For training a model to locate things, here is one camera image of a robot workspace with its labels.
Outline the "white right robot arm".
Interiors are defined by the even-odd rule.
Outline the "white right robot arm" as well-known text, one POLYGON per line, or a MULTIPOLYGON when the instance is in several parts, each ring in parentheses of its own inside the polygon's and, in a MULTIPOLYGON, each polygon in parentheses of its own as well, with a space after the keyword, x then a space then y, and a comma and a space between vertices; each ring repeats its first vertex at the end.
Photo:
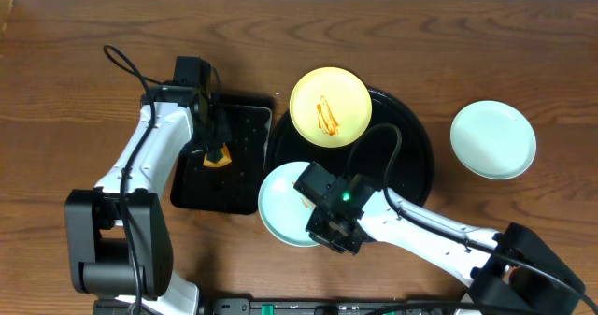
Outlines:
POLYGON ((369 180, 300 179, 294 186, 315 208, 306 231, 329 249, 356 254, 377 241, 436 265, 467 288, 470 308, 570 314, 586 296, 578 276, 531 229, 504 232, 455 222, 369 180))

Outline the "light green plate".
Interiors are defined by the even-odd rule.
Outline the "light green plate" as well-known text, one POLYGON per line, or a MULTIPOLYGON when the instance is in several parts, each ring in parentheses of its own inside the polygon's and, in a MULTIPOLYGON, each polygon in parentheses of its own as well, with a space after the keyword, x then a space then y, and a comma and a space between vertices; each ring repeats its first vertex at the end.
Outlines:
POLYGON ((258 194, 258 210, 266 229, 278 240, 298 248, 319 243, 306 230, 315 205, 294 189, 308 162, 290 162, 272 170, 258 194))
POLYGON ((486 178, 513 179, 534 162, 536 136, 532 125, 510 105, 482 100, 462 108, 449 132, 457 159, 486 178))

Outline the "green and orange sponge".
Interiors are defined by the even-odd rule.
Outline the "green and orange sponge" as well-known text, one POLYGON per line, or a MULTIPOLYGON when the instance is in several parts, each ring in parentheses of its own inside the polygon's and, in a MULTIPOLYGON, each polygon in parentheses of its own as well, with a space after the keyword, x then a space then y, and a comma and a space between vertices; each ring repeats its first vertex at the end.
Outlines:
POLYGON ((219 149, 209 150, 203 161, 204 167, 221 168, 227 166, 232 162, 231 154, 226 144, 223 144, 219 149))

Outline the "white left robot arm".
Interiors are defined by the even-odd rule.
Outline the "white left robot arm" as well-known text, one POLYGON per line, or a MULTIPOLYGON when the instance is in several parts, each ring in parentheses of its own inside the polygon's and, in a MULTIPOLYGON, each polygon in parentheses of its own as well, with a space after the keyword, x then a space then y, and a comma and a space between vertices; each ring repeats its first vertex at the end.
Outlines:
POLYGON ((71 281, 82 294, 115 299, 128 314, 196 314, 199 288, 174 270, 161 208, 184 150, 202 150, 213 123, 205 86, 157 86, 121 156, 91 189, 75 189, 64 213, 71 281))

